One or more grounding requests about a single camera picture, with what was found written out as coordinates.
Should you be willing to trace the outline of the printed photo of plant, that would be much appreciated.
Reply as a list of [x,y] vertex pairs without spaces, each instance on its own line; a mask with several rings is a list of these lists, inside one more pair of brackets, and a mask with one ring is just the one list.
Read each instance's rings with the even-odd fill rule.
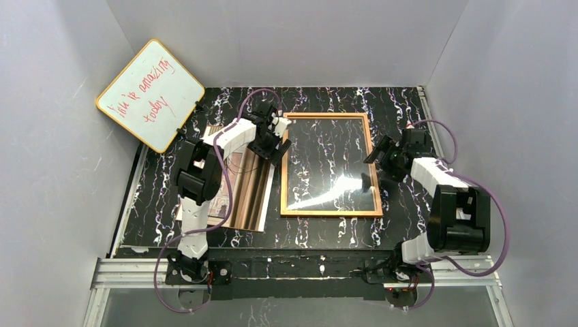
[[[203,137],[222,128],[224,127],[209,126]],[[177,157],[177,170],[179,155],[183,152],[182,148]],[[268,202],[267,193],[271,188],[274,166],[249,149],[245,149],[231,154],[226,160],[226,168],[232,183],[233,195],[228,195],[226,185],[221,186],[219,193],[210,203],[208,225],[212,227],[218,224],[225,217],[226,211],[231,208],[229,220],[221,227],[252,232],[263,231],[264,214],[267,211]],[[181,199],[177,219],[181,221]]]

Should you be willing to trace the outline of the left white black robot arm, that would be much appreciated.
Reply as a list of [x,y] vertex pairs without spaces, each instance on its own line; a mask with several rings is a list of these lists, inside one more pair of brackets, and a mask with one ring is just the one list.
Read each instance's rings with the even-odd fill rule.
[[208,249],[207,232],[220,228],[231,216],[229,208],[218,224],[208,225],[210,203],[221,186],[226,185],[228,195],[233,195],[227,158],[249,149],[269,163],[278,164],[290,146],[283,135],[291,123],[274,106],[264,106],[255,112],[242,111],[219,131],[185,142],[176,175],[181,199],[182,230],[177,237],[181,255],[199,260]]

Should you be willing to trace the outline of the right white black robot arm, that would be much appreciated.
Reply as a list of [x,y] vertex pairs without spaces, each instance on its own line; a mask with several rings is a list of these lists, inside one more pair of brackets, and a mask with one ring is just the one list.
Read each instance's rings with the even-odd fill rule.
[[398,263],[420,264],[446,253],[487,250],[491,238],[489,194],[452,176],[432,151],[426,131],[403,129],[399,141],[385,136],[364,162],[381,169],[380,181],[400,183],[409,176],[432,197],[425,232],[397,244]]

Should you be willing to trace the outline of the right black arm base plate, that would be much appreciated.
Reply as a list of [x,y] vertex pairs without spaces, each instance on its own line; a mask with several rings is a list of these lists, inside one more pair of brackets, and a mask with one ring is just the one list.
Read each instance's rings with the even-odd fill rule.
[[401,283],[408,286],[410,283],[431,282],[431,277],[423,270],[391,258],[365,260],[361,272],[369,284]]

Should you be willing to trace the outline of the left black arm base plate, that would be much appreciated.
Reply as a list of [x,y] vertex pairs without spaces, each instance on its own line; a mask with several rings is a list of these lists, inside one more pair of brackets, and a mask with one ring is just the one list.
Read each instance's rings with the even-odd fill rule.
[[227,261],[204,261],[183,266],[170,262],[166,271],[167,285],[228,285],[232,281],[232,264]]

